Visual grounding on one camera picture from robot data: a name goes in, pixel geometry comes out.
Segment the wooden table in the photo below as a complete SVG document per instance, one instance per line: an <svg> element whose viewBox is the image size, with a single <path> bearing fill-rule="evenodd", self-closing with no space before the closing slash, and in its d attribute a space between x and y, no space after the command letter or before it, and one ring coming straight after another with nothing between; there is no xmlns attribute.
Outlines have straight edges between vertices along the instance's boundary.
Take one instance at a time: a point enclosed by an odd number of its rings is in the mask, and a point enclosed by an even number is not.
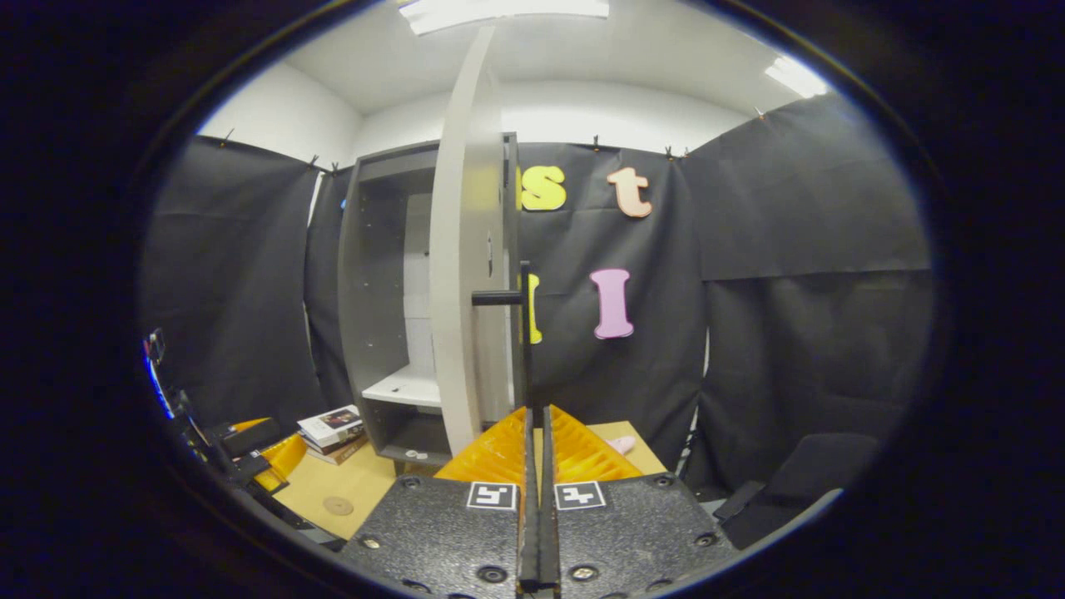
<svg viewBox="0 0 1065 599"><path fill-rule="evenodd" d="M616 439L626 435L636 437L636 447L625 454L633 466L644 474L666 470L628 422L592 424L589 428L604 439ZM539 470L542 437L539 430L536 433L535 451ZM417 467L408 470L409 473L420 471ZM425 470L426 474L432 472L433 470ZM305 456L289 475L289 486L278 491L275 497L296 514L341 538L349 539L355 536L356 531L393 482L395 482L395 470L392 460L379 457L374 453L374 448L366 443L340 466ZM346 516L330 514L323 504L328 497L346 499L351 502L355 509Z"/></svg>

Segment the foam letter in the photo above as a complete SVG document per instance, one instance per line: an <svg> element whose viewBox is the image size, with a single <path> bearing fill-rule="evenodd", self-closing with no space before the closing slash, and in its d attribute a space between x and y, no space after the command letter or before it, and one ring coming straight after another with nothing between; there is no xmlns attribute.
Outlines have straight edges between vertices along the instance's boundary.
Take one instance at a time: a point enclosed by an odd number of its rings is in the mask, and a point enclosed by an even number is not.
<svg viewBox="0 0 1065 599"><path fill-rule="evenodd" d="M651 214L651 203L640 199L640 188L648 187L646 177L637 177L636 169L626 166L606 176L608 183L613 183L618 194L618 208L629 216L642 218Z"/></svg>
<svg viewBox="0 0 1065 599"><path fill-rule="evenodd" d="M566 174L558 166L532 166L522 175L522 206L525 210L558 210L566 204Z"/></svg>
<svg viewBox="0 0 1065 599"><path fill-rule="evenodd" d="M531 343L543 341L543 334L536 327L536 288L540 287L540 277L529 273L529 338Z"/></svg>
<svg viewBox="0 0 1065 599"><path fill-rule="evenodd" d="M623 269L604 269L588 275L600 291L600 325L595 327L595 337L613 339L628 337L635 327L625 314L625 281L628 271Z"/></svg>

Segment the stack of books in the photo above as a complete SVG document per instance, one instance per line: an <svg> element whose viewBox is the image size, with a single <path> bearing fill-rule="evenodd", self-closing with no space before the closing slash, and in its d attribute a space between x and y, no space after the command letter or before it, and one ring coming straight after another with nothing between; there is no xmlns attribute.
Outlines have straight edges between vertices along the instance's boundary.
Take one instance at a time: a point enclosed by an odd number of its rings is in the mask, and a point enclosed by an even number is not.
<svg viewBox="0 0 1065 599"><path fill-rule="evenodd" d="M354 405L300 420L299 435L307 442L308 455L338 466L366 443L362 418Z"/></svg>

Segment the ceiling light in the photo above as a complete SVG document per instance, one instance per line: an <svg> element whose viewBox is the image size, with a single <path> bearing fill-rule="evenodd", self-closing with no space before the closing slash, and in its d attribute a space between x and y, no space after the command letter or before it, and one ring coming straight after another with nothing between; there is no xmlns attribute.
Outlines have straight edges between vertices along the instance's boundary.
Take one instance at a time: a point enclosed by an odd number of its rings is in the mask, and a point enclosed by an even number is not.
<svg viewBox="0 0 1065 599"><path fill-rule="evenodd" d="M820 96L829 91L824 81L791 59L776 59L772 66L766 69L766 75L787 85L792 92L804 98Z"/></svg>
<svg viewBox="0 0 1065 599"><path fill-rule="evenodd" d="M466 22L518 15L606 18L607 0L416 0L399 9L415 35Z"/></svg>

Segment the black curtain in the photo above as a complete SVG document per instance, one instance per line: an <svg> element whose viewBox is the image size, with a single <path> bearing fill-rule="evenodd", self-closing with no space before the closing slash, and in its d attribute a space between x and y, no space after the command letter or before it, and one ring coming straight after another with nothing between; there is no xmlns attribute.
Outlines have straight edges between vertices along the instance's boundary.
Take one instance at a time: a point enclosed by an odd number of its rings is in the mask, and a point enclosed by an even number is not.
<svg viewBox="0 0 1065 599"><path fill-rule="evenodd" d="M311 225L307 229L307 262L304 302L311 335L311 355L317 371L322 394L329 407L355 403L344 366L337 308L337 253L344 198L354 168L323 176L314 203Z"/></svg>
<svg viewBox="0 0 1065 599"><path fill-rule="evenodd" d="M162 327L164 384L203 425L324 411L304 317L307 217L316 171L264 149L197 137L155 206L140 323Z"/></svg>
<svg viewBox="0 0 1065 599"><path fill-rule="evenodd" d="M683 161L709 327L688 483L768 479L800 438L884 438L911 400L934 300L919 198L834 94Z"/></svg>
<svg viewBox="0 0 1065 599"><path fill-rule="evenodd" d="M679 456L703 367L706 321L694 217L677 163L639 150L521 144L522 171L558 166L567 200L524 211L521 255L540 277L530 391L586 423L628 420L658 458ZM633 167L650 215L625 215L607 175ZM599 294L589 274L625 269L632 336L597 339Z"/></svg>

